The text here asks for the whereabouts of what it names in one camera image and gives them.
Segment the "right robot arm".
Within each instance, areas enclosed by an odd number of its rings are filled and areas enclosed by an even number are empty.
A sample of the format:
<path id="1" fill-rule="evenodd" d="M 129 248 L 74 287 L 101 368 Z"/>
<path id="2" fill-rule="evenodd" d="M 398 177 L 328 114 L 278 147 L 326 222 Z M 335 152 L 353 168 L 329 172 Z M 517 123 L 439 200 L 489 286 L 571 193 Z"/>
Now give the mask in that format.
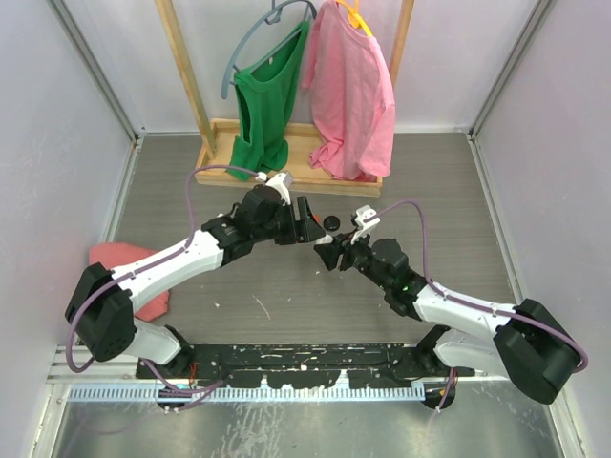
<path id="1" fill-rule="evenodd" d="M 454 292 L 413 270 L 395 239 L 370 243 L 343 234 L 325 237 L 314 249 L 328 270 L 353 268 L 372 281 L 398 315 L 433 323 L 418 345 L 418 362 L 429 375 L 472 368 L 506 378 L 550 405 L 587 366 L 584 351 L 540 302 L 486 302 Z"/>

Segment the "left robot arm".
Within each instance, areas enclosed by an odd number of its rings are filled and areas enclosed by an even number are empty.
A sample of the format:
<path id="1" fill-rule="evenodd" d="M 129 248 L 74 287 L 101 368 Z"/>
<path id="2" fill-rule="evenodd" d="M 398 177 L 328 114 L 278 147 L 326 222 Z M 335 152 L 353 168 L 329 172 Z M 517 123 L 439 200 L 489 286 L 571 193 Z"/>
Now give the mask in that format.
<path id="1" fill-rule="evenodd" d="M 88 266 L 65 312 L 68 341 L 80 340 L 93 362 L 134 356 L 170 378 L 182 377 L 195 361 L 190 343 L 170 325 L 138 319 L 138 310 L 174 286 L 250 254 L 259 242 L 292 245 L 325 234 L 305 197 L 292 203 L 288 195 L 257 185 L 229 214 L 204 223 L 185 241 L 115 269 Z"/>

